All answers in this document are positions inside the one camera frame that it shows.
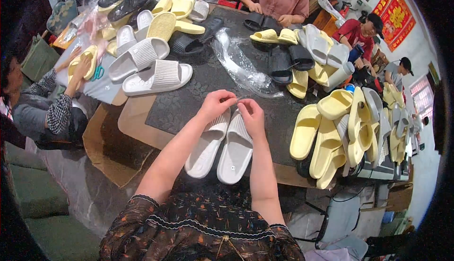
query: box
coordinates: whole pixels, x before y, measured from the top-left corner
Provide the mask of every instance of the box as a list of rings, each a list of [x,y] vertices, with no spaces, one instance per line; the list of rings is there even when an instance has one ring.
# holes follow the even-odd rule
[[[118,118],[123,106],[102,103],[83,133],[83,146],[93,165],[119,188],[140,172],[157,149],[123,134]]]

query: woman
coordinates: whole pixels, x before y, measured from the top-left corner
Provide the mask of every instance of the woman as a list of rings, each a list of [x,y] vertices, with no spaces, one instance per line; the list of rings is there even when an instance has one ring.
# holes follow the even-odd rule
[[[79,108],[73,108],[72,98],[78,84],[90,67],[89,59],[77,65],[74,76],[65,93],[53,103],[47,99],[55,88],[55,76],[80,55],[76,48],[69,58],[58,67],[51,69],[43,78],[22,91],[22,67],[14,54],[7,55],[1,62],[1,97],[9,106],[18,131],[33,141],[42,144],[51,142],[77,143],[87,126],[87,117]]]
[[[264,113],[252,99],[238,101],[253,139],[252,211],[239,194],[202,183],[197,192],[169,195],[204,128],[236,102],[235,94],[225,90],[207,95],[196,116],[151,164],[107,231],[101,260],[304,260],[284,225]]]

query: clear plastic wrap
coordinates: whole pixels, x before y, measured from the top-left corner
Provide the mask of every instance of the clear plastic wrap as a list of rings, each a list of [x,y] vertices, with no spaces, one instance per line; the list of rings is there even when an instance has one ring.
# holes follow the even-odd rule
[[[212,48],[233,81],[240,88],[262,98],[273,99],[284,96],[284,93],[274,86],[268,75],[257,71],[251,60],[238,47],[237,40],[228,36],[227,30],[222,28],[216,33]]]

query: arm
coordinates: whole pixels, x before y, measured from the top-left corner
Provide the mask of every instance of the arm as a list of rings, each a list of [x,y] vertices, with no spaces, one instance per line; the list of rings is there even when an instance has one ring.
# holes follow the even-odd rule
[[[238,108],[247,132],[253,139],[253,163],[250,176],[252,210],[260,213],[270,225],[284,224],[270,147],[265,136],[263,110],[253,99],[240,100]]]
[[[232,92],[219,90],[209,93],[197,115],[181,129],[151,164],[136,194],[150,196],[158,203],[164,202],[207,124],[235,102],[236,96]]]

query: scissors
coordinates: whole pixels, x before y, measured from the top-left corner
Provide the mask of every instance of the scissors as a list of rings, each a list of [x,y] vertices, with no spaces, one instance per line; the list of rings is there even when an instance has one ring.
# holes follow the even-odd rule
[[[101,60],[99,60],[99,65],[96,67],[93,77],[91,77],[91,82],[99,80],[102,76],[104,76],[104,68],[103,66],[101,66],[102,62],[103,58],[101,57]]]

